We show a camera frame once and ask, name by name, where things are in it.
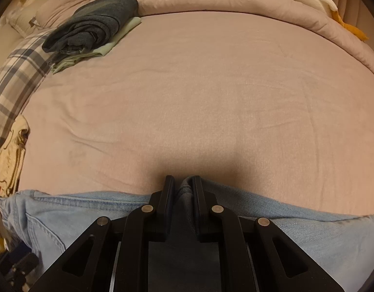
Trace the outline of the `light blue denim pants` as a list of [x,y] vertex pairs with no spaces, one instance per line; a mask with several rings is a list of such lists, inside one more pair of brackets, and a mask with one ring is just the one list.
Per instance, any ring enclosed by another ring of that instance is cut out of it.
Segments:
[[[319,212],[206,179],[202,187],[218,205],[252,225],[259,218],[270,220],[282,256],[289,256],[289,246],[296,244],[345,291],[358,291],[374,271],[374,214]],[[167,240],[149,246],[149,290],[219,291],[217,245],[196,238],[192,178],[175,189],[174,200]],[[0,214],[13,241],[25,243],[39,258],[32,276],[37,280],[97,218],[125,218],[148,203],[147,195],[123,192],[49,195],[26,190],[0,198]]]

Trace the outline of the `cream printed folded garment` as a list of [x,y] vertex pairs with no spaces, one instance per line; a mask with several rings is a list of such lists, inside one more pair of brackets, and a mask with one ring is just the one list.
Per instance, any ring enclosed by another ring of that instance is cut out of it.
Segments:
[[26,143],[30,133],[23,115],[18,115],[0,148],[0,197],[7,198],[18,190]]

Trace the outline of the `blue plaid pillow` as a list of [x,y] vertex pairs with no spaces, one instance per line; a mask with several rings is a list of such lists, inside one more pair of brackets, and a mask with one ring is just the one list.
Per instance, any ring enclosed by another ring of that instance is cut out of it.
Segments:
[[0,147],[16,117],[50,71],[50,53],[42,49],[51,29],[25,38],[0,68]]

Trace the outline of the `pink quilted comforter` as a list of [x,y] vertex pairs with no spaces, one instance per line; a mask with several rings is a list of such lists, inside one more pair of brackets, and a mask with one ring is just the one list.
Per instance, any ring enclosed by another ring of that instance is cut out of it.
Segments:
[[[36,13],[42,28],[56,28],[95,0],[49,0]],[[140,16],[194,11],[250,13],[298,25],[330,40],[374,74],[374,52],[326,14],[294,0],[138,0]]]

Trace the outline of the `folded dark denim jeans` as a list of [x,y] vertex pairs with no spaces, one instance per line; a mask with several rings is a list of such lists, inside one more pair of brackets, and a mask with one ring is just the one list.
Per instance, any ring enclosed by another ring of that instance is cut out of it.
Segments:
[[114,37],[138,12],[137,0],[95,0],[80,7],[55,29],[43,51],[62,55],[84,54]]

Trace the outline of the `folded light green cloth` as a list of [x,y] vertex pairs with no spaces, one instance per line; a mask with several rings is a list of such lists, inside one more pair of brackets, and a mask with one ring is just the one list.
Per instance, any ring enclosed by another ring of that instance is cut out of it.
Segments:
[[64,59],[60,59],[59,61],[53,63],[51,65],[51,72],[52,74],[59,73],[60,71],[63,71],[67,68],[73,67],[77,63],[94,58],[94,57],[104,57],[106,54],[108,54],[111,49],[119,41],[124,38],[125,35],[127,35],[130,31],[135,29],[138,25],[140,25],[142,22],[140,17],[133,17],[120,29],[119,32],[117,32],[106,44],[96,48],[92,49],[91,51],[85,53],[85,54],[78,54],[78,55],[70,55],[65,57]]

